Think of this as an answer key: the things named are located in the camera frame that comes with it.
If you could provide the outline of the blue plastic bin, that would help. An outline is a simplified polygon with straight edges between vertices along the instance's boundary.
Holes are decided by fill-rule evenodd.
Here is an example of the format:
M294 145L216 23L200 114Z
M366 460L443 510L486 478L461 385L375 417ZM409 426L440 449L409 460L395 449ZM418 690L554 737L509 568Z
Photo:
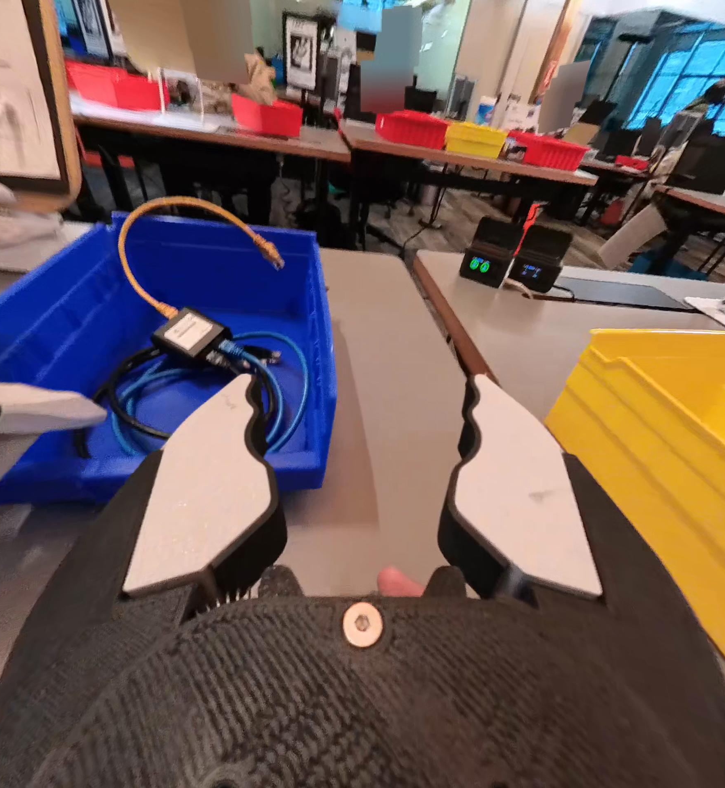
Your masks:
M117 253L125 216L101 224L0 295L0 382L71 390L91 397L112 371L150 344L165 320L126 280ZM294 350L309 369L308 399L289 442L266 459L281 492L321 487L337 404L333 331L314 233L256 228L284 260L275 270L234 225L148 216L137 220L125 249L131 270L151 295L192 307L235 337L267 333L252 344L281 353L273 374L284 394L283 430L303 393ZM0 481L0 505L109 501L143 458L119 445L110 421L87 435L80 458L70 433L37 440Z

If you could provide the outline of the person's right hand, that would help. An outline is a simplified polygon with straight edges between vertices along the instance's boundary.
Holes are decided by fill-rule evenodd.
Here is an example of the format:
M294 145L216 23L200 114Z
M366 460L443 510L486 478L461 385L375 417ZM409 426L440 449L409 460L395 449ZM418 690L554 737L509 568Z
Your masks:
M420 597L425 586L408 577L395 566L383 568L377 575L377 592L381 596Z

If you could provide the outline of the black charger with display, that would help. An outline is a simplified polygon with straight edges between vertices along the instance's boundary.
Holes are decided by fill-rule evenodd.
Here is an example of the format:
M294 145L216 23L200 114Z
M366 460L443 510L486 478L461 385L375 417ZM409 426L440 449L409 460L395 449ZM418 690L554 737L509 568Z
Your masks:
M533 224L525 232L506 281L531 293L547 295L559 278L573 241L569 231Z
M466 248L459 276L467 281L501 289L524 235L523 226L483 217Z

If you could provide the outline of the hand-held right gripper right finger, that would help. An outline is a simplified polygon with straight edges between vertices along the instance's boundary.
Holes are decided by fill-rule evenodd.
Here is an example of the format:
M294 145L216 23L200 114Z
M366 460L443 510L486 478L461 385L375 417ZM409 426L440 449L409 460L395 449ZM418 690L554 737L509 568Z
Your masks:
M466 381L459 463L437 540L482 599L540 586L603 595L564 453L542 423L485 374Z

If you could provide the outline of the black desk mat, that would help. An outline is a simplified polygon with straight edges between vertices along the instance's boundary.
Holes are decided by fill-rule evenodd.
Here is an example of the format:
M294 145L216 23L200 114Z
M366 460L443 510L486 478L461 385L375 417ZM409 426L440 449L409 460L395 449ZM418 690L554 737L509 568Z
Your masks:
M560 277L550 294L571 297L575 302L608 307L693 312L694 308L645 284L625 284Z

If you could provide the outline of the black framed picture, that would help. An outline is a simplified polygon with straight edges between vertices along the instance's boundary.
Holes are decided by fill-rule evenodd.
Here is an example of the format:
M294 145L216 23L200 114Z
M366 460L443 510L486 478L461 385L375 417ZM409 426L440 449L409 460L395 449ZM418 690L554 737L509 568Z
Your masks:
M282 26L286 85L312 92L317 85L319 22L312 16L284 11Z

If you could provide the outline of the wooden clipboard with papers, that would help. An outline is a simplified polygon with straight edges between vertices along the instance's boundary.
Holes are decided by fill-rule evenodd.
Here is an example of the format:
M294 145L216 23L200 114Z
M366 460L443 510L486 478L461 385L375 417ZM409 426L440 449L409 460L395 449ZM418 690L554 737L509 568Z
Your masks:
M61 212L82 178L53 2L0 1L0 209Z

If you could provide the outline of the brown long table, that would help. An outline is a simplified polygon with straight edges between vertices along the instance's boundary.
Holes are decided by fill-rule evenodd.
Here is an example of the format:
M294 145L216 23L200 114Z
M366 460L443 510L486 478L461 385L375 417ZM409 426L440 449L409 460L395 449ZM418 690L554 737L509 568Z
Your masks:
M339 132L351 153L349 226L361 249L367 246L364 206L374 202L373 183L416 183L506 196L524 205L551 202L565 187L589 191L597 185L597 177L582 170L569 172L395 143L381 137L373 124L361 121L341 120Z
M211 129L200 122L191 127L174 125L187 121L186 116L165 115L165 124L157 123L158 114L131 113L131 119L91 115L87 110L73 110L72 119L80 141L100 154L115 207L133 211L127 181L121 172L121 155L147 162L166 159L168 153L186 153L187 146L198 154L200 165L231 162L228 151L257 151L267 154L300 157L315 162L316 233L318 243L328 247L328 165L351 163L351 152L338 131L303 126L296 138L261 135L239 129L235 124Z

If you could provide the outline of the grey desk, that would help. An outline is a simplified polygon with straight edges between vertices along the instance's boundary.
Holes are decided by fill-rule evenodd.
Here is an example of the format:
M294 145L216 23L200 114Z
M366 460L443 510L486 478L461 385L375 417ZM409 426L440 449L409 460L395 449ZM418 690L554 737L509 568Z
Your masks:
M418 582L444 563L437 527L458 462L465 377L404 264L324 249L337 411L323 486L288 494L280 562L310 596L360 596L389 565ZM0 508L0 675L88 504Z
M724 327L696 312L528 300L462 279L461 261L459 254L420 252L415 275L471 377L485 374L491 378L553 438L545 419L593 330L725 332Z

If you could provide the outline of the large window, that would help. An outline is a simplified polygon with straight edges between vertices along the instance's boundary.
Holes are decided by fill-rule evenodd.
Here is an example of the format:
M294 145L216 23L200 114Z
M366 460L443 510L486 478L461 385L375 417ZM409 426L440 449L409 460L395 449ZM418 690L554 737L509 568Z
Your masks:
M650 117L668 125L712 84L725 78L725 26L708 22L682 25L661 45L646 84L624 121L624 128L642 128ZM725 102L706 114L714 132L725 135Z

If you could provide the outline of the black network adapter box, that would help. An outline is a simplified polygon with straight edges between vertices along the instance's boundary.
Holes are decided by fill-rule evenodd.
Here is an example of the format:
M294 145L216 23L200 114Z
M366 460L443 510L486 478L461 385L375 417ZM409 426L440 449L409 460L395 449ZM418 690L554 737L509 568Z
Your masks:
M187 367L219 367L221 346L232 340L229 327L190 307L151 335L155 349Z

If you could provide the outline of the red plastic bin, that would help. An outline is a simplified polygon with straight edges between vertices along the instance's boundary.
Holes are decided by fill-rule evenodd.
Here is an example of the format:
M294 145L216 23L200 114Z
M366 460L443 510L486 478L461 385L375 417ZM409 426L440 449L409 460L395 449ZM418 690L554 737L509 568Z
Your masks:
M136 112L159 112L168 103L169 91L163 80L74 60L65 61L65 68L69 87L85 101Z
M231 107L236 123L249 132L287 139L300 136L303 110L297 104L279 99L269 105L262 104L241 94L232 93Z
M440 151L451 122L415 110L377 113L376 133L387 142Z
M574 172L582 164L590 148L577 143L568 143L550 135L540 135L512 130L508 139L523 148L521 163L550 170Z

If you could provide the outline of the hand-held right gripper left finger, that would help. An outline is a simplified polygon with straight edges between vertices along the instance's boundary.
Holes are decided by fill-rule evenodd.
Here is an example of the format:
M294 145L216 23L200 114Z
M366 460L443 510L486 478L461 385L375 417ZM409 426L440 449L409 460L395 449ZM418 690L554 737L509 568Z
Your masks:
M261 386L250 374L176 429L155 457L123 594L197 586L207 599L233 599L279 557L285 521L263 432Z

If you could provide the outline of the small yellow plastic bin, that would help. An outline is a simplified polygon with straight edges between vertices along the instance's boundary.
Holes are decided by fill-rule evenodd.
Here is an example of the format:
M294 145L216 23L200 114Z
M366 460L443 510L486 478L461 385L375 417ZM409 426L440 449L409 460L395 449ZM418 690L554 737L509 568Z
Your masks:
M485 124L454 121L447 126L445 150L466 156L497 159L507 142L508 131Z

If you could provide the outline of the black monitor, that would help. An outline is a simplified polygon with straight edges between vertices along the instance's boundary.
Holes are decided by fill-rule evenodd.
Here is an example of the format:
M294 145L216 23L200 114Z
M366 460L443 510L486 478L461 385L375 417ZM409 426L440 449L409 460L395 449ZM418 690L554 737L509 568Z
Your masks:
M664 184L711 195L725 191L725 136L689 140Z

